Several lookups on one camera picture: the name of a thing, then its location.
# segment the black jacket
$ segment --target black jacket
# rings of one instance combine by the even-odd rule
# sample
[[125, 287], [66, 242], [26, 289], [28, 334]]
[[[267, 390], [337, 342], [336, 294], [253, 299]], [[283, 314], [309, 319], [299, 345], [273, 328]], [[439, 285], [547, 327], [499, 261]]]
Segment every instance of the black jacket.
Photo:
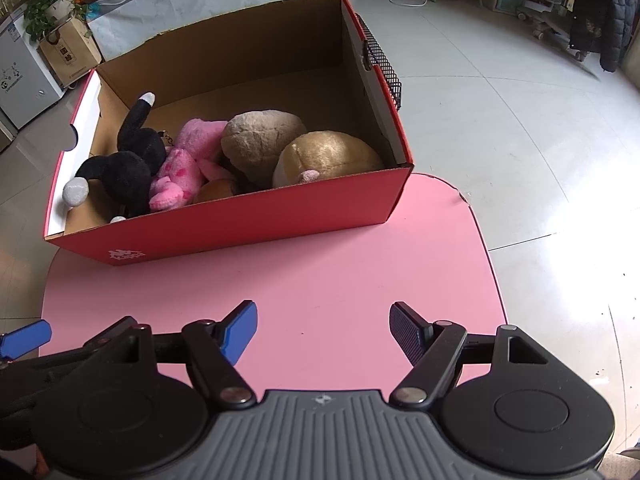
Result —
[[600, 53], [600, 65], [615, 72], [631, 40], [636, 0], [575, 0], [570, 46]]

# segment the mesh vent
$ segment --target mesh vent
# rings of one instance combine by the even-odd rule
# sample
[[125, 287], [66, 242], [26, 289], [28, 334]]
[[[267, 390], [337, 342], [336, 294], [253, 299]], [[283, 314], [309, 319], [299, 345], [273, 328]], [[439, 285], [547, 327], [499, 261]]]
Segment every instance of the mesh vent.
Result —
[[374, 65], [378, 65], [380, 70], [382, 70], [382, 74], [385, 77], [386, 86], [389, 88], [391, 92], [391, 97], [394, 99], [396, 103], [396, 110], [400, 109], [400, 99], [402, 97], [402, 83], [400, 82], [400, 78], [394, 72], [391, 63], [386, 58], [385, 53], [382, 52], [376, 38], [373, 37], [373, 34], [367, 27], [367, 24], [360, 17], [359, 14], [356, 14], [358, 17], [358, 21], [360, 22], [360, 26], [364, 31], [365, 41], [364, 41], [364, 63], [367, 69], [370, 69]]

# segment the red shoe box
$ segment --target red shoe box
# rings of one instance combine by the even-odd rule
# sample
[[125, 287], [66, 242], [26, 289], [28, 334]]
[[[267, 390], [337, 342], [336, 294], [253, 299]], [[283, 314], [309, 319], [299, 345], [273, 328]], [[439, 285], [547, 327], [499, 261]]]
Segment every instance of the red shoe box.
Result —
[[[54, 174], [45, 240], [111, 265], [385, 222], [413, 168], [381, 62], [348, 0], [285, 0], [171, 30], [100, 65], [71, 126], [78, 143]], [[276, 109], [309, 131], [372, 146], [385, 169], [199, 203], [109, 224], [118, 206], [91, 181], [68, 209], [62, 189], [91, 155], [116, 150], [128, 108], [156, 94], [146, 126], [175, 136], [194, 117], [229, 120]]]

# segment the golden stuffed toy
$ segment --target golden stuffed toy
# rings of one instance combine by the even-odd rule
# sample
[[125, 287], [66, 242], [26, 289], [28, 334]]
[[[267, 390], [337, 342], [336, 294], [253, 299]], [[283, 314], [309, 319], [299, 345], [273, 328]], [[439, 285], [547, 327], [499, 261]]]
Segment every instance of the golden stuffed toy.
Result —
[[280, 153], [273, 187], [382, 170], [378, 154], [363, 140], [342, 132], [309, 132]]

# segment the plush bunny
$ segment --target plush bunny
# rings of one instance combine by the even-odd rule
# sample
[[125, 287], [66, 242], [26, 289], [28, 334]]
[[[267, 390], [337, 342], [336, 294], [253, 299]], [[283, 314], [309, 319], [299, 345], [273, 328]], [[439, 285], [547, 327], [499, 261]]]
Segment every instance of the plush bunny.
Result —
[[81, 164], [62, 190], [62, 200], [68, 207], [84, 202], [89, 193], [87, 181], [96, 179], [109, 197], [124, 206], [124, 218], [149, 213], [151, 180], [166, 159], [161, 135], [142, 128], [155, 100], [149, 92], [133, 105], [118, 132], [117, 152], [92, 156]]
[[216, 164], [222, 153], [220, 139], [225, 126], [226, 121], [192, 119], [182, 127], [151, 185], [151, 211], [190, 204], [206, 182], [234, 180], [229, 171]]

